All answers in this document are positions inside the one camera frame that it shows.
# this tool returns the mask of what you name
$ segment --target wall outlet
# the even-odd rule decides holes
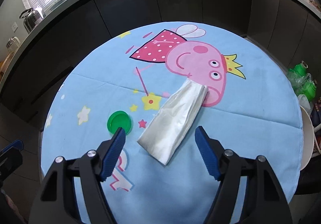
[[[14,22],[11,28],[12,28],[12,31],[13,31],[13,32],[16,32],[16,30],[17,30],[17,28],[18,28],[17,23]]]

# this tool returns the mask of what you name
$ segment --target cartoon pig head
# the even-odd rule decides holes
[[[214,106],[222,99],[227,66],[224,56],[212,45],[198,41],[182,42],[168,52],[165,64],[172,73],[208,86],[203,106]]]

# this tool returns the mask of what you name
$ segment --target blue tablecloth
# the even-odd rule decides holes
[[[213,58],[204,59],[204,53]],[[187,77],[208,82],[211,96],[163,166],[137,139]],[[110,139],[106,123],[118,110],[130,115],[133,127],[102,187],[119,224],[203,223],[219,183],[208,174],[195,144],[198,125],[242,157],[265,155],[288,201],[296,190],[303,147],[298,100],[279,67],[231,32],[164,22],[128,31],[95,49],[52,103],[42,140],[43,172],[58,155],[78,158]],[[75,186],[81,219],[90,223],[78,178]],[[242,179],[232,222],[240,217],[244,193]]]

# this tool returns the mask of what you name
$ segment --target metal screw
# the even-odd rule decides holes
[[[87,152],[87,156],[88,157],[94,157],[96,155],[96,151],[95,150],[90,150],[89,152]]]
[[[224,151],[224,154],[225,154],[226,156],[232,156],[232,155],[234,154],[234,152],[233,152],[232,150],[230,150],[230,149],[226,149],[226,150]]]
[[[257,159],[260,161],[260,162],[265,162],[266,161],[266,158],[263,156],[263,155],[259,155],[257,157]]]
[[[56,157],[55,162],[56,162],[56,163],[60,163],[60,162],[62,162],[63,160],[64,160],[64,157],[58,156],[58,157]]]

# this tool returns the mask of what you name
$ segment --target folded napkin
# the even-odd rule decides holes
[[[207,94],[207,86],[187,79],[161,107],[137,142],[166,165],[184,139]]]

